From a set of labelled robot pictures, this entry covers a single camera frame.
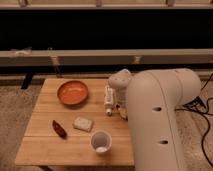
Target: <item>table top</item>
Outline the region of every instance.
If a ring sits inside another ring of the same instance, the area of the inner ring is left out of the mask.
[[[88,86],[89,98],[78,108],[60,103],[57,90],[72,79],[46,79],[19,147],[16,165],[132,166],[132,145],[127,121],[114,111],[105,115],[104,87],[106,79],[78,79]],[[94,121],[90,133],[73,128],[74,119],[84,116]],[[61,139],[52,128],[56,120],[68,133]],[[112,147],[105,155],[97,155],[90,146],[91,134],[104,130],[112,136]]]

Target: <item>orange bowl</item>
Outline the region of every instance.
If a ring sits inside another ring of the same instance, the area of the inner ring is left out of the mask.
[[[57,95],[63,104],[76,105],[87,99],[88,88],[81,81],[68,81],[59,87]]]

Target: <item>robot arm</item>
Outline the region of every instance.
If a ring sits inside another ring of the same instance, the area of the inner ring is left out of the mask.
[[[175,106],[199,95],[201,82],[189,69],[148,70],[132,77],[126,109],[136,171],[186,171]]]

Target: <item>paper cup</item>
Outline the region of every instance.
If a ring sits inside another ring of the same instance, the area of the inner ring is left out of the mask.
[[[112,145],[111,135],[106,131],[97,131],[92,134],[90,144],[97,154],[105,154]]]

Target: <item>wire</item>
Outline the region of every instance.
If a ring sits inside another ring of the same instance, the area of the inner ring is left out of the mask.
[[[212,77],[213,77],[213,73],[210,75],[209,79],[206,81],[206,83],[204,84],[204,86],[201,88],[201,91],[207,86],[207,84],[212,79]]]
[[[209,102],[210,102],[211,100],[213,100],[212,97],[207,99],[207,101],[206,101],[206,111],[205,111],[205,112],[202,112],[202,111],[200,111],[200,110],[197,108],[198,103],[197,103],[196,105],[193,105],[193,106],[184,105],[183,107],[185,107],[186,109],[176,109],[176,111],[178,111],[178,110],[185,110],[185,111],[195,112],[195,113],[199,113],[199,114],[203,114],[203,115],[210,115],[210,116],[213,116],[212,113],[209,113],[209,110],[210,110],[210,108],[209,108]]]
[[[206,136],[208,135],[208,133],[210,132],[211,130],[211,124],[210,124],[210,121],[209,119],[206,117],[206,115],[209,115],[208,113],[203,113],[203,112],[200,112],[199,110],[196,111],[196,110],[193,110],[193,109],[190,109],[190,108],[187,108],[187,109],[176,109],[176,111],[179,111],[179,110],[183,110],[183,111],[190,111],[190,112],[194,112],[200,116],[202,116],[205,120],[206,120],[206,123],[207,123],[207,129],[205,130],[204,134],[202,135],[202,138],[201,138],[201,149],[202,149],[202,152],[204,154],[204,157],[206,158],[207,162],[209,163],[209,165],[213,168],[213,163],[212,161],[209,159],[207,153],[206,153],[206,150],[205,150],[205,146],[204,146],[204,142],[205,142],[205,139],[206,139]]]
[[[212,79],[212,77],[213,77],[213,73],[210,75],[209,79],[208,79],[208,80],[206,81],[206,83],[203,85],[203,87],[201,88],[201,91],[207,86],[207,84],[208,84],[209,81]],[[205,146],[204,146],[205,139],[206,139],[208,133],[209,133],[210,130],[211,130],[211,124],[210,124],[209,119],[207,118],[207,115],[213,116],[212,113],[209,113],[209,110],[210,110],[210,108],[209,108],[209,102],[210,102],[211,100],[213,100],[213,98],[208,98],[208,99],[207,99],[207,101],[206,101],[206,111],[205,111],[205,112],[203,112],[203,111],[201,111],[201,110],[198,109],[197,106],[198,106],[198,104],[200,104],[200,103],[199,103],[199,101],[196,100],[196,99],[195,99],[194,101],[192,101],[192,102],[193,102],[192,104],[191,104],[191,103],[185,104],[185,105],[183,105],[183,107],[184,107],[183,109],[175,109],[175,111],[180,111],[180,110],[183,110],[183,111],[190,111],[190,112],[193,112],[193,113],[196,113],[196,114],[200,115],[201,117],[203,117],[203,118],[205,119],[205,121],[206,121],[206,123],[207,123],[207,128],[206,128],[206,130],[204,131],[204,133],[203,133],[203,135],[202,135],[200,144],[201,144],[201,149],[202,149],[202,152],[203,152],[204,157],[206,158],[206,160],[207,160],[207,162],[209,163],[209,165],[213,168],[213,162],[209,159],[209,157],[208,157],[208,155],[207,155],[207,153],[206,153],[206,150],[205,150]]]

